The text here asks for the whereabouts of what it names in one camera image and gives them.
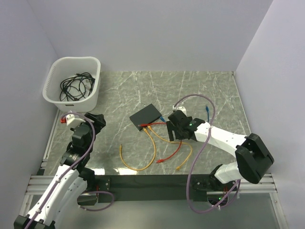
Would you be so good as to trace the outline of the yellow ethernet cable long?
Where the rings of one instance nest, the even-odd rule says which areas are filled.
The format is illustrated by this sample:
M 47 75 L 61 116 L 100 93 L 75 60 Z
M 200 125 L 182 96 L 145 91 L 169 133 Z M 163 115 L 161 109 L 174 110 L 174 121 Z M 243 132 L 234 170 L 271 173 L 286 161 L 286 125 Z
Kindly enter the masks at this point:
M 142 129 L 127 143 L 119 146 L 119 157 L 122 164 L 133 171 L 140 172 L 148 169 L 157 156 L 157 146 L 147 127 Z

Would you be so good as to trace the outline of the black network switch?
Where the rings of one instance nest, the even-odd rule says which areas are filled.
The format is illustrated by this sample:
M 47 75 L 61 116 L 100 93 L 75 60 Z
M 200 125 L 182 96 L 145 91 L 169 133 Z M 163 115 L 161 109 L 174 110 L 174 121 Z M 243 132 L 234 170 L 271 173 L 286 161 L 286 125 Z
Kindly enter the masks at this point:
M 162 114 L 160 111 L 153 105 L 149 104 L 143 109 L 134 113 L 129 117 L 130 121 L 134 124 L 138 131 L 142 131 L 142 124 L 150 124 L 158 120 Z

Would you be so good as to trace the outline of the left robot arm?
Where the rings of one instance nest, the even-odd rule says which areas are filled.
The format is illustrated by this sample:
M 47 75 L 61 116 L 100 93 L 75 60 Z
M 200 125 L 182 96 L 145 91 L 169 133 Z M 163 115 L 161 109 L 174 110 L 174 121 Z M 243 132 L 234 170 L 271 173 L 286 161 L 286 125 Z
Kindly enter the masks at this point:
M 83 192 L 92 191 L 96 180 L 86 168 L 96 135 L 106 126 L 102 114 L 84 115 L 68 112 L 61 117 L 73 132 L 57 172 L 39 201 L 26 213 L 17 216 L 16 229 L 57 229 L 67 207 Z

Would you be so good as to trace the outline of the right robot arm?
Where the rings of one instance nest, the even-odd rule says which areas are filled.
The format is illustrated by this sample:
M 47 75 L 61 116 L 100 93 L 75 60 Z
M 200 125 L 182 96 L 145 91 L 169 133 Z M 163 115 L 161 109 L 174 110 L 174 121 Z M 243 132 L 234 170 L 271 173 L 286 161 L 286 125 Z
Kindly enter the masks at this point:
M 246 136 L 228 132 L 202 119 L 186 116 L 181 110 L 174 111 L 166 125 L 170 141 L 191 139 L 207 142 L 236 159 L 235 162 L 218 165 L 209 175 L 204 175 L 203 180 L 192 179 L 192 187 L 220 191 L 239 179 L 258 184 L 274 163 L 271 153 L 256 134 Z

